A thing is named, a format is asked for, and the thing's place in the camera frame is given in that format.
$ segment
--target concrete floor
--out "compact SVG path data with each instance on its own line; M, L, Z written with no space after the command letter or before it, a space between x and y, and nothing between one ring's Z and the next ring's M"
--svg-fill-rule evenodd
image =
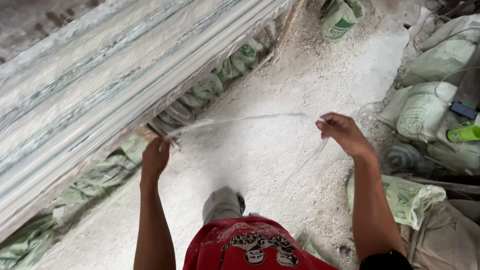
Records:
M337 111L357 121L382 157L393 136L375 115L409 40L403 23L414 24L419 7L412 1L363 3L363 21L340 44L323 43L317 16L304 9L280 61L239 84L203 117ZM345 190L352 160L330 140L319 158L299 170L319 141L313 120L302 118L245 121L183 135L181 152L172 154L159 182L177 268L202 226L204 200L228 184L244 195L246 213L279 222L293 237L309 236L331 264L357 269ZM139 180L134 177L70 230L34 269L131 269Z

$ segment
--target pant leg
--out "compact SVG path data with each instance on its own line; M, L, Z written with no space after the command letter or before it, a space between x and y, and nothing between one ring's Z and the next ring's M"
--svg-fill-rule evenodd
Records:
M204 225L216 220L242 218L240 203L233 190L224 186L210 194L202 211Z

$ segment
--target red t-shirt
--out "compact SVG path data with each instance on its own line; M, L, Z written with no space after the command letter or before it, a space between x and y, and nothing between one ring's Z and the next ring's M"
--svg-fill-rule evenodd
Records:
M261 217L213 221L190 243L183 270L336 270L302 250L280 224Z

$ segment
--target wooden plank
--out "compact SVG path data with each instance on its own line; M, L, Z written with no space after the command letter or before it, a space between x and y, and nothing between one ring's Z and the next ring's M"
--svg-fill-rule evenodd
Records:
M480 100L480 68L476 67L480 67L480 44L477 45L477 48L465 66L465 69L474 69L463 71L462 79L452 99L453 101L465 102L472 109L476 109ZM458 151L459 145L450 142L446 137L446 133L452 126L468 121L470 120L447 110L435 133L436 137L452 150Z
M272 58L272 64L275 64L280 58L283 51L283 47L287 42L287 36L290 31L290 28L292 27L292 24L297 19L300 13L300 9L302 8L304 2L305 0L297 0L295 4L293 4L292 9L290 10L290 13L288 14L287 20L285 22L285 26L283 27L282 34L280 35L280 38L278 39L278 43L275 47L273 58Z

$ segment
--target plastic cup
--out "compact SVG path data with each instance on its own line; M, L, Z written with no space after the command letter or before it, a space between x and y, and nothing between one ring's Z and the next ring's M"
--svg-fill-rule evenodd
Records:
M452 143L480 140L480 126L469 122L459 124L447 131L447 138Z

